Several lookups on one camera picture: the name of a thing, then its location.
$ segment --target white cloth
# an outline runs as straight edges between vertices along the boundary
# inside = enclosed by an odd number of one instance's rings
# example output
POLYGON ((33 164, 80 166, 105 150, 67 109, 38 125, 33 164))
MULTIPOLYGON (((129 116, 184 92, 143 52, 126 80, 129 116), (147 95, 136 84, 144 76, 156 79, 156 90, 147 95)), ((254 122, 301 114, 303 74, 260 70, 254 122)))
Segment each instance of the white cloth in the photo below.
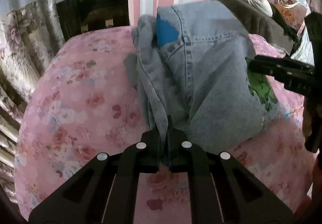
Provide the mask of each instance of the white cloth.
POLYGON ((272 17, 273 11, 267 0, 245 0, 247 3, 259 9, 261 12, 265 13, 267 16, 272 17))
MULTIPOLYGON (((306 2, 306 0, 296 0, 304 7, 306 7, 307 12, 306 15, 310 14, 310 8, 306 2)), ((311 65, 314 65, 314 57, 313 57, 313 48, 312 43, 309 39, 308 29, 305 27, 302 36, 302 42, 297 51, 291 56, 291 59, 295 59, 301 62, 305 62, 311 65)))

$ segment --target curtain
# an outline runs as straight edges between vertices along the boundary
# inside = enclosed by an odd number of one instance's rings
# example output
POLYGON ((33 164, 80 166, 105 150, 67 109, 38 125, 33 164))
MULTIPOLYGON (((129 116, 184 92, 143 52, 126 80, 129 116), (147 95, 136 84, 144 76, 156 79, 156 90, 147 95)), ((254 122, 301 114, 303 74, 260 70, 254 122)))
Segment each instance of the curtain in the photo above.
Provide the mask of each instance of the curtain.
POLYGON ((0 184, 14 203, 14 155, 23 114, 38 79, 64 43, 54 0, 0 17, 0 184))

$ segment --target blue cloth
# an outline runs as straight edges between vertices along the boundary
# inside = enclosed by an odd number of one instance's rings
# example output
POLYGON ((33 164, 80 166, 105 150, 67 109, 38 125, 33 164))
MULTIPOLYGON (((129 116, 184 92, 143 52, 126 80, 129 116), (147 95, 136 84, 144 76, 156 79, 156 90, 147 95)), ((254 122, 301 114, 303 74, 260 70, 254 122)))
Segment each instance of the blue cloth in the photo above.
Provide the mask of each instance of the blue cloth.
POLYGON ((145 121, 165 150, 167 115, 190 141, 217 154, 262 131, 277 115, 270 85, 248 72, 253 43, 219 1, 159 7, 132 30, 145 121))

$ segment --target silver screw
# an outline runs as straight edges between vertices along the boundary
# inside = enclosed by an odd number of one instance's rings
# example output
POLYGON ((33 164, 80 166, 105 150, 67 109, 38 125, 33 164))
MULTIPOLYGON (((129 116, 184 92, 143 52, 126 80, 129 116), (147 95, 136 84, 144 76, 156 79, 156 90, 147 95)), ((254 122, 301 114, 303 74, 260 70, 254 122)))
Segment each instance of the silver screw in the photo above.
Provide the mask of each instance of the silver screw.
POLYGON ((138 149, 144 149, 147 147, 147 145, 144 142, 139 142, 138 144, 136 144, 136 147, 138 149))
POLYGON ((230 154, 228 152, 222 152, 222 153, 220 153, 220 157, 223 160, 229 160, 230 159, 230 154))
POLYGON ((106 160, 106 159, 107 159, 107 157, 108 157, 108 155, 107 155, 106 153, 99 153, 99 154, 97 155, 97 159, 98 159, 99 161, 104 161, 104 160, 106 160))
POLYGON ((190 141, 184 141, 184 142, 181 143, 181 145, 184 148, 191 148, 192 147, 192 143, 190 141))

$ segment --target pink floral bedsheet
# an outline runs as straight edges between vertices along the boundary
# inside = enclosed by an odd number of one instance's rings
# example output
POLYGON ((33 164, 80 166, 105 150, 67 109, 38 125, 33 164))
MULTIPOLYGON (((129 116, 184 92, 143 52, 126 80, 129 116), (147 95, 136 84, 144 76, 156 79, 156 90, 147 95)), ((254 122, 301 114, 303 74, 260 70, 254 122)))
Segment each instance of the pink floral bedsheet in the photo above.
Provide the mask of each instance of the pink floral bedsheet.
MULTIPOLYGON (((120 153, 147 130, 123 65, 135 52, 130 33, 123 27, 70 39, 38 82, 20 128, 14 175, 26 219, 96 154, 120 153)), ((257 53, 278 55, 262 37, 251 39, 257 53)), ((230 152, 295 211, 314 164, 300 130, 303 98, 269 80, 284 107, 280 119, 230 152)), ((191 223, 187 175, 164 166, 141 174, 134 223, 191 223)))

